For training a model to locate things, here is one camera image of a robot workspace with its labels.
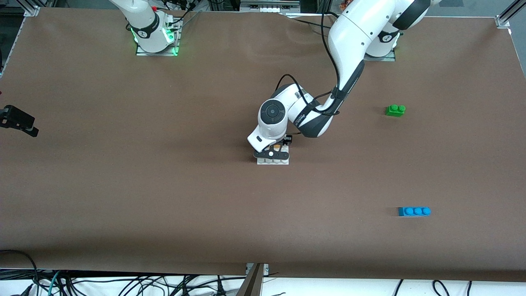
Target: teal cable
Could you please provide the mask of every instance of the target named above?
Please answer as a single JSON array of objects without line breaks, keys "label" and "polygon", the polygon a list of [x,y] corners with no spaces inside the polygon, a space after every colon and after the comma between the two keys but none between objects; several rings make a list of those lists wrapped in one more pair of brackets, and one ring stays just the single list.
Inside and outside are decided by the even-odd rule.
[{"label": "teal cable", "polygon": [[49,290],[47,290],[47,296],[51,296],[51,290],[53,289],[53,284],[55,284],[55,281],[57,280],[57,276],[60,273],[60,270],[55,273],[53,278],[51,279],[51,283],[49,283]]}]

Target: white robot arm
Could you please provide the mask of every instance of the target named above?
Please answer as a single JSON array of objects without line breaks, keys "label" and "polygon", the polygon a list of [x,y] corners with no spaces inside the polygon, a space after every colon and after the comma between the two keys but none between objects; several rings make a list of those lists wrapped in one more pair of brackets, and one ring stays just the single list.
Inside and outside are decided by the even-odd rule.
[{"label": "white robot arm", "polygon": [[[252,147],[261,152],[282,140],[287,119],[305,137],[321,136],[360,77],[365,65],[363,58],[371,43],[377,41],[371,48],[373,55],[391,46],[383,54],[386,55],[392,49],[392,42],[396,42],[398,30],[406,30],[422,20],[430,4],[431,0],[351,2],[331,27],[327,40],[338,76],[330,97],[320,104],[296,82],[281,86],[259,109],[258,126],[247,138]],[[382,31],[396,37],[391,37],[387,46],[379,42]]]},{"label": "white robot arm", "polygon": [[109,0],[124,14],[130,23],[137,44],[150,53],[164,50],[174,42],[170,26],[174,17],[158,11],[146,0]]}]

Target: white floor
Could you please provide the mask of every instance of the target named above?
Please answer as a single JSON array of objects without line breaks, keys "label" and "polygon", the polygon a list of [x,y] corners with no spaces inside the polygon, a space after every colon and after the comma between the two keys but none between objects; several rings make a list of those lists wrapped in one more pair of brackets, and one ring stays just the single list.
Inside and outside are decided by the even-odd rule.
[{"label": "white floor", "polygon": [[[108,280],[109,278],[90,278],[90,280]],[[177,284],[182,277],[167,277],[169,284]],[[190,285],[196,285],[216,276],[202,276],[196,278]],[[404,280],[398,296],[434,296],[430,280]],[[467,281],[442,281],[449,291],[450,296],[464,296],[467,292]],[[87,296],[117,296],[128,282],[113,283],[80,283],[78,287]],[[237,289],[242,280],[223,281],[225,291]],[[12,296],[21,294],[29,285],[30,280],[0,281],[0,296]],[[262,286],[261,296],[275,296],[281,293],[284,296],[393,296],[398,280],[360,280],[360,279],[299,279],[299,278],[265,278]],[[446,296],[437,285],[439,293]],[[34,296],[35,287],[29,295]],[[135,296],[138,288],[131,291],[128,296]],[[212,289],[199,289],[192,291],[192,296],[209,296]],[[40,295],[47,295],[41,289]],[[473,282],[471,296],[524,296],[526,295],[526,283],[503,283],[503,282]],[[163,296],[161,289],[149,287],[144,291],[144,296]]]}]

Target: brown table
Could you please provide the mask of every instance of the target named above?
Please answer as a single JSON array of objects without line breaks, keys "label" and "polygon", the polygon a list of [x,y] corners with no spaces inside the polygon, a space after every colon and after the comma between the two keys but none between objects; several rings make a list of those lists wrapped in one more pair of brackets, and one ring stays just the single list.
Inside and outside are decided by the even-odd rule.
[{"label": "brown table", "polygon": [[[309,25],[202,13],[177,57],[135,56],[125,25],[59,8],[25,22],[0,103],[41,131],[0,131],[2,249],[53,269],[526,280],[526,81],[492,18],[408,30],[323,137],[295,136],[289,166],[256,165],[246,136],[282,74],[334,86]],[[382,114],[393,103],[403,117]]]}]

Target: green lego brick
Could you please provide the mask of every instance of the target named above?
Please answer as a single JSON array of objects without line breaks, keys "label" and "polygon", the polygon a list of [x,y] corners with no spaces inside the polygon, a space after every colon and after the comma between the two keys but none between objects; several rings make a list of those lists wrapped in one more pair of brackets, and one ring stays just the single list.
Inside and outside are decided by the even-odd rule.
[{"label": "green lego brick", "polygon": [[406,107],[404,105],[398,106],[396,104],[393,104],[393,105],[390,105],[389,107],[386,107],[387,116],[400,117],[404,115],[405,112],[406,112]]}]

